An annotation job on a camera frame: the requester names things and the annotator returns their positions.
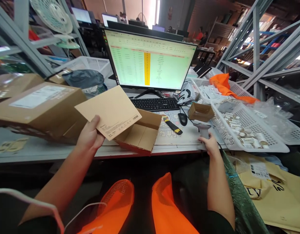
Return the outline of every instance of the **yellow bag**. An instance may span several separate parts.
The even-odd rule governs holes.
[[[249,166],[239,177],[264,223],[300,232],[300,177],[244,151],[235,156]]]

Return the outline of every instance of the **white fan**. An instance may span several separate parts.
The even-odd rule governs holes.
[[[53,31],[61,33],[54,35],[61,39],[57,46],[68,49],[79,48],[79,45],[72,41],[73,37],[68,35],[73,30],[71,19],[56,0],[30,0],[30,2],[41,20]]]

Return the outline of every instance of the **white cable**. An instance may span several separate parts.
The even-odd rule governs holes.
[[[80,212],[78,212],[78,214],[75,215],[73,219],[71,219],[71,221],[65,226],[64,231],[65,231],[66,228],[71,224],[71,222],[72,222],[74,219],[76,219],[76,217],[77,217],[77,216],[78,216],[85,208],[87,208],[87,207],[89,207],[89,206],[92,206],[92,205],[98,205],[98,204],[103,204],[103,205],[105,205],[105,206],[107,205],[107,204],[104,203],[104,202],[94,202],[94,203],[88,204],[88,205],[85,206]]]
[[[9,194],[13,197],[16,197],[19,200],[24,201],[26,203],[32,203],[34,205],[37,205],[37,206],[40,206],[40,207],[43,207],[43,208],[48,208],[48,209],[52,210],[52,212],[55,216],[55,219],[57,221],[57,224],[60,228],[60,233],[64,234],[64,225],[62,223],[62,220],[61,220],[61,217],[59,215],[58,209],[53,204],[45,203],[45,202],[38,201],[36,199],[30,198],[30,197],[26,196],[25,194],[23,194],[23,193],[21,193],[17,190],[11,189],[11,188],[0,188],[0,193],[6,193],[6,194]]]

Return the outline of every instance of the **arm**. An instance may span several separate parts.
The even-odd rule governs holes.
[[[219,152],[216,138],[210,133],[210,139],[199,138],[205,143],[210,156],[210,172],[208,182],[208,210],[216,211],[228,220],[235,229],[235,209],[231,197],[225,166]]]
[[[103,144],[104,137],[96,130],[99,120],[96,115],[84,126],[73,151],[35,199],[55,205],[59,213],[64,212],[82,184],[97,149]],[[31,204],[20,223],[47,215],[52,215],[52,212]]]

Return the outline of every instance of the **monitor stand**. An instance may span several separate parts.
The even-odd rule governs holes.
[[[154,91],[153,89],[148,89],[148,90],[142,92],[141,94],[139,94],[138,96],[136,96],[135,98],[139,98],[139,97],[141,97],[141,96],[143,96],[145,94],[150,94],[150,93],[157,95],[159,98],[164,98],[161,95],[159,95],[156,91]]]

